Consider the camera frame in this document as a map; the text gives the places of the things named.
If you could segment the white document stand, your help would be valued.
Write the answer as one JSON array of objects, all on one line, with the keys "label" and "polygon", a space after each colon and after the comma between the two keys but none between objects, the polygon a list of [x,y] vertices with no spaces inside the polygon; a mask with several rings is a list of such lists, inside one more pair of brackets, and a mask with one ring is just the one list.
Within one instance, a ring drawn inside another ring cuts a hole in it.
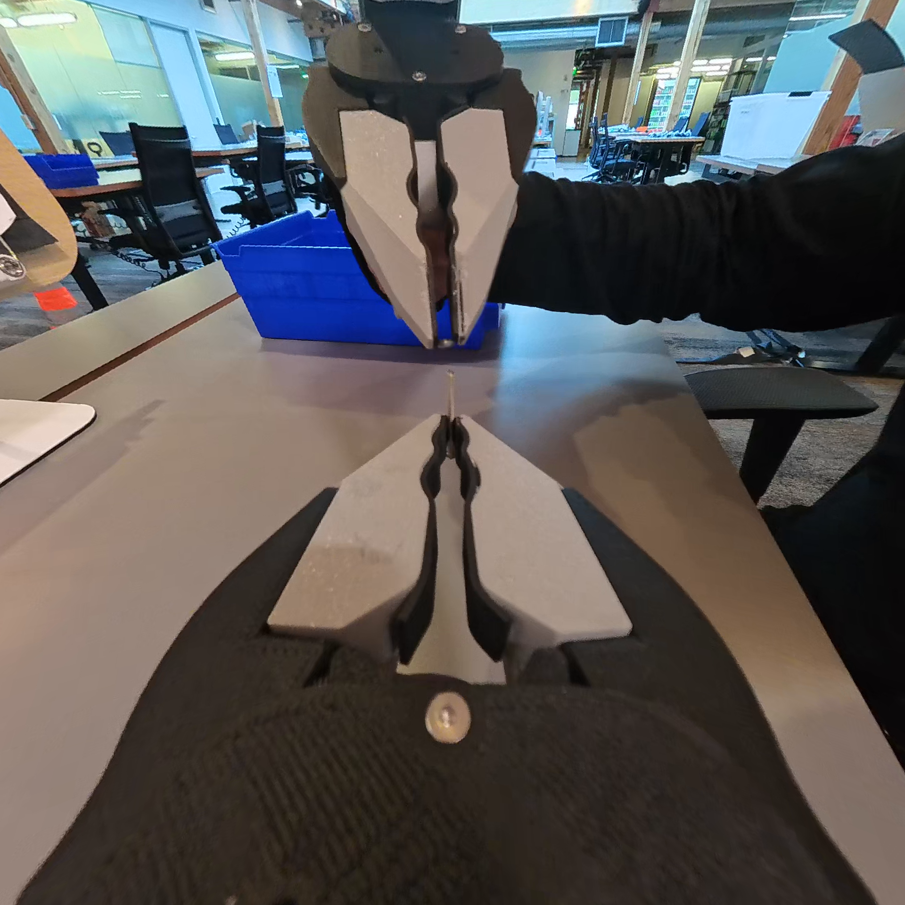
[{"label": "white document stand", "polygon": [[[1,299],[57,287],[74,269],[68,216],[6,134],[1,135]],[[86,430],[95,410],[81,403],[2,398],[1,483]]]}]

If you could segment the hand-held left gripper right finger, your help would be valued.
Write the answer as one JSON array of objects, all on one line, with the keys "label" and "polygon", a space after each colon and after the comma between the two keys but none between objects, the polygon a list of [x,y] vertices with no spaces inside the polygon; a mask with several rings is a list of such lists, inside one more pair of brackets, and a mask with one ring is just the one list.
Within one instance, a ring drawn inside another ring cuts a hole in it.
[{"label": "hand-held left gripper right finger", "polygon": [[494,662],[628,636],[565,489],[468,416],[454,421],[469,631]]}]

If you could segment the small blue bin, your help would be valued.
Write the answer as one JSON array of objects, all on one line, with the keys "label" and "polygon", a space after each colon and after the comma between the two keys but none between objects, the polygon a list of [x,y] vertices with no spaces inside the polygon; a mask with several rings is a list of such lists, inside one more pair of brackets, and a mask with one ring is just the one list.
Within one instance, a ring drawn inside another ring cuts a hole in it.
[{"label": "small blue bin", "polygon": [[24,160],[50,189],[99,185],[99,172],[85,154],[32,154]]}]

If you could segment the person's right forearm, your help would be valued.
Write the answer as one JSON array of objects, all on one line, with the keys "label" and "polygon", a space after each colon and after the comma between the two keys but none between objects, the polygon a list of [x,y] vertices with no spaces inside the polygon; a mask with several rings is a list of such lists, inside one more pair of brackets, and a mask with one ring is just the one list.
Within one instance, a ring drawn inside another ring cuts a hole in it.
[{"label": "person's right forearm", "polygon": [[902,315],[904,138],[670,187],[527,174],[489,301],[737,332]]}]

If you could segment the slanted wooden beam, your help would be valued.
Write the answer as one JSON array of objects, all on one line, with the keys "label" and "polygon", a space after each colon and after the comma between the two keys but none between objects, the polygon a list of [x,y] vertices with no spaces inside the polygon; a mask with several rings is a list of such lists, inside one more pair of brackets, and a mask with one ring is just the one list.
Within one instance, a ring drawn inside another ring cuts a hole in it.
[{"label": "slanted wooden beam", "polygon": [[[854,9],[851,25],[871,20],[885,28],[899,6],[898,1],[859,1]],[[813,156],[829,149],[832,139],[840,130],[843,119],[853,100],[861,70],[846,51],[839,49],[823,80],[822,91],[829,97],[821,108],[814,125],[798,149],[799,155]]]}]

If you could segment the grey desk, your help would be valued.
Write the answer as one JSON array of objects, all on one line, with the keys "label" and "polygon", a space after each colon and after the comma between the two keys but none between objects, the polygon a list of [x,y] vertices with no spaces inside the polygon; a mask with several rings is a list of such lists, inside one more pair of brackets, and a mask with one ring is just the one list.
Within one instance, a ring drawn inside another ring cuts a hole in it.
[{"label": "grey desk", "polygon": [[878,903],[903,771],[655,329],[507,308],[499,350],[262,340],[242,302],[70,399],[86,431],[2,489],[2,903],[62,838],[142,689],[232,569],[446,401],[581,492],[688,593]]},{"label": "grey desk", "polygon": [[1,397],[59,402],[239,297],[202,267],[1,352]]}]

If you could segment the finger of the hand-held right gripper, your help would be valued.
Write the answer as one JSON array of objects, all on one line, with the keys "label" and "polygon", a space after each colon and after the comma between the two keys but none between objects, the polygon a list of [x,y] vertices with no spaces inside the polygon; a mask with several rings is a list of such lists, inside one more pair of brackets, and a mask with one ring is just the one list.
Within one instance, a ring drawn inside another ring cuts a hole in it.
[{"label": "finger of the hand-held right gripper", "polygon": [[439,213],[436,141],[375,109],[338,114],[346,226],[378,288],[426,348],[437,345],[432,266],[419,232]]},{"label": "finger of the hand-held right gripper", "polygon": [[452,184],[447,209],[452,334],[462,346],[490,292],[515,217],[517,183],[501,110],[468,107],[442,123],[440,139],[441,161]]}]

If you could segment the black chair headrest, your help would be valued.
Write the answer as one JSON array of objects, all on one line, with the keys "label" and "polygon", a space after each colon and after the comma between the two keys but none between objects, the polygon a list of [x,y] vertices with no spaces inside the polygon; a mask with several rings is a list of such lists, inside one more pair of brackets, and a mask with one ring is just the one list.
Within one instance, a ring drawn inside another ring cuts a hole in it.
[{"label": "black chair headrest", "polygon": [[865,19],[829,35],[829,40],[861,68],[864,75],[881,74],[904,67],[897,41],[872,19]]}]

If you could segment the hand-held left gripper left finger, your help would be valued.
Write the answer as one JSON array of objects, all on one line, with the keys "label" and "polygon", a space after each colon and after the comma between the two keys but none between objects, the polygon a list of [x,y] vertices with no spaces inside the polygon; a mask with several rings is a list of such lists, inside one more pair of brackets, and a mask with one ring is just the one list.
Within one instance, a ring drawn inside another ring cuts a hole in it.
[{"label": "hand-held left gripper left finger", "polygon": [[339,484],[268,617],[272,633],[409,664],[435,608],[449,417],[417,424]]}]

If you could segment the wooden background desk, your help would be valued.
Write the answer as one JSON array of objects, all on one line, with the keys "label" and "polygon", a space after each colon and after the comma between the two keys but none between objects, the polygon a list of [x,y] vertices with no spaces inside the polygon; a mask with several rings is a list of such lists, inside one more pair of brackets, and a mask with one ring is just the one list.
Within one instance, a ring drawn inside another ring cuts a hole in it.
[{"label": "wooden background desk", "polygon": [[60,202],[63,200],[99,201],[117,195],[140,193],[141,173],[136,167],[101,169],[96,171],[96,184],[73,187],[48,187],[49,192]]}]

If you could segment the blue plastic bin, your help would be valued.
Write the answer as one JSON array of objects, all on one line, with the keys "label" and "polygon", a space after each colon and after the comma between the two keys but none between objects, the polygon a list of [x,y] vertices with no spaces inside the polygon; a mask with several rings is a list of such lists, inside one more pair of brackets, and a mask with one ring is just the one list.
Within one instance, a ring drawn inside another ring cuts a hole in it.
[{"label": "blue plastic bin", "polygon": [[261,337],[420,346],[368,283],[334,211],[287,216],[216,249]]}]

